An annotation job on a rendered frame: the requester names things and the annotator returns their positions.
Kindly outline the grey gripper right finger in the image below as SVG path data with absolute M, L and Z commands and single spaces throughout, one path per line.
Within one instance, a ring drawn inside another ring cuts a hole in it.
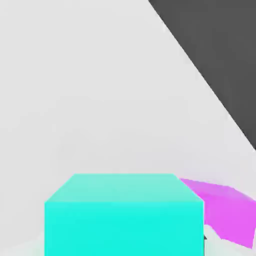
M 204 256 L 256 256 L 256 252 L 251 248 L 221 239 L 215 230 L 204 225 Z

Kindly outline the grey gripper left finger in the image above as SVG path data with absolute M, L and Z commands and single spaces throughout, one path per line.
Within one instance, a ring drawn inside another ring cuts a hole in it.
M 17 245 L 12 256 L 45 256 L 44 241 L 44 234 L 40 234 L 33 240 Z

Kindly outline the small cyan cube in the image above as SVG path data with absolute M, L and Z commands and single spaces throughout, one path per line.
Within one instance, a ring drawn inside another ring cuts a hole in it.
M 204 256 L 204 202 L 170 173 L 75 174 L 44 204 L 44 256 Z

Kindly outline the small magenta cube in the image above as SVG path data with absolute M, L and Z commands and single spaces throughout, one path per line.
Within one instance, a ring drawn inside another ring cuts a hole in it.
M 225 185 L 180 179 L 204 201 L 204 223 L 220 238 L 251 249 L 256 230 L 256 200 Z

